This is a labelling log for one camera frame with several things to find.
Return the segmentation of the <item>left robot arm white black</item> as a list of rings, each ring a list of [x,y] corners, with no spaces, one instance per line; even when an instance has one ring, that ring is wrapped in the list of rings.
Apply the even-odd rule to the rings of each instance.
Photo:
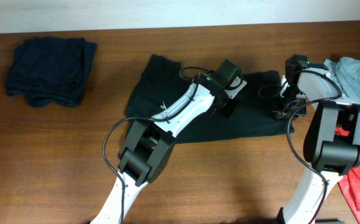
[[[231,117],[238,93],[246,86],[242,71],[230,60],[218,70],[198,73],[187,91],[171,106],[150,117],[132,117],[132,125],[118,152],[116,181],[99,214],[90,224],[123,223],[138,194],[166,167],[178,134],[196,117],[213,109]]]

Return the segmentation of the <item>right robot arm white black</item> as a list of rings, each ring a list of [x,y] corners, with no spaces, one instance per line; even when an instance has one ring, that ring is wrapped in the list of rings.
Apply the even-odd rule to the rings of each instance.
[[[308,128],[303,156],[305,169],[291,200],[282,207],[277,223],[315,223],[331,189],[348,172],[360,166],[360,104],[348,98],[331,79],[328,67],[294,54],[285,61],[280,91],[273,96],[272,115],[285,122],[315,113]]]

